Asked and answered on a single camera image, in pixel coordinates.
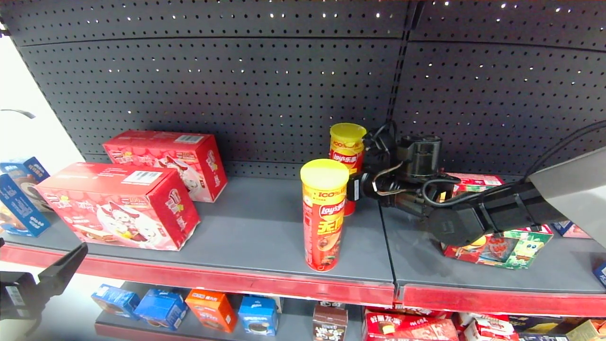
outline gray shelf surface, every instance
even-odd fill
[[[529,269],[476,265],[442,255],[418,219],[383,208],[387,242],[399,286],[409,283],[501,291],[604,294],[591,273],[606,249],[594,240],[562,238],[557,232]]]
[[[153,286],[139,283],[125,282],[123,289],[137,292],[144,295],[149,288]],[[232,308],[237,313],[240,297],[234,296],[231,299]],[[229,341],[261,341],[261,340],[312,340],[311,324],[313,317],[313,308],[317,302],[311,300],[284,299],[282,307],[283,312],[279,318],[278,333],[275,337],[257,336],[247,334],[240,322],[236,325],[233,333],[223,333],[210,328],[204,328],[196,316],[188,311],[185,319],[177,331],[159,329],[150,326],[144,320],[134,321],[124,317],[102,312],[97,318],[96,323],[123,327],[125,329],[139,329],[144,331],[153,331],[156,333],[174,334],[186,337],[199,337],[202,340],[229,340]],[[348,325],[345,332],[345,341],[362,340],[361,337],[361,307],[347,305]]]
[[[379,208],[358,204],[345,219],[341,256],[329,272],[305,263],[301,182],[266,178],[229,179],[215,203],[196,203],[202,222],[180,251],[154,251],[89,244],[90,255],[161,265],[207,266],[393,284]],[[7,243],[69,251],[78,238],[56,216],[38,238],[4,234]]]

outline red chip canister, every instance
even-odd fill
[[[364,158],[364,143],[362,137],[366,128],[354,123],[338,123],[330,128],[330,158],[347,166],[349,174],[362,169]],[[356,210],[354,201],[345,202],[345,215],[351,215]]]

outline red shelf edge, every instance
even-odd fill
[[[32,249],[7,243],[0,260],[45,268],[63,255],[61,251]],[[124,260],[87,256],[78,273],[154,285],[207,290],[258,293],[330,300],[357,305],[391,307],[394,286],[309,279],[303,276],[280,277],[259,273],[238,273],[209,268],[182,268],[155,264],[137,264]]]
[[[405,306],[484,313],[520,315],[603,316],[606,294],[558,294],[548,292],[497,291],[409,284]]]

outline blue snack box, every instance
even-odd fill
[[[9,234],[37,237],[50,223],[8,174],[0,174],[0,228]]]
[[[103,284],[91,295],[91,298],[101,309],[110,314],[139,320],[139,316],[135,314],[135,308],[141,299],[132,291]]]
[[[183,296],[160,289],[149,289],[135,309],[135,314],[150,325],[170,330],[179,328],[186,312]]]
[[[602,282],[602,285],[606,287],[606,262],[603,262],[598,266],[598,268],[593,271],[593,274]]]
[[[31,157],[29,159],[2,161],[0,162],[0,171],[8,174],[13,179],[39,211],[53,211],[35,188],[35,185],[49,177],[48,172],[38,162],[38,159]]]
[[[278,312],[273,299],[246,296],[238,316],[247,333],[275,336],[278,331]]]

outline yellow lid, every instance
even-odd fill
[[[366,128],[355,123],[337,123],[330,127],[330,136],[341,142],[358,142],[366,135]]]
[[[340,189],[349,180],[349,169],[339,161],[320,158],[301,167],[301,181],[306,186],[320,191]]]

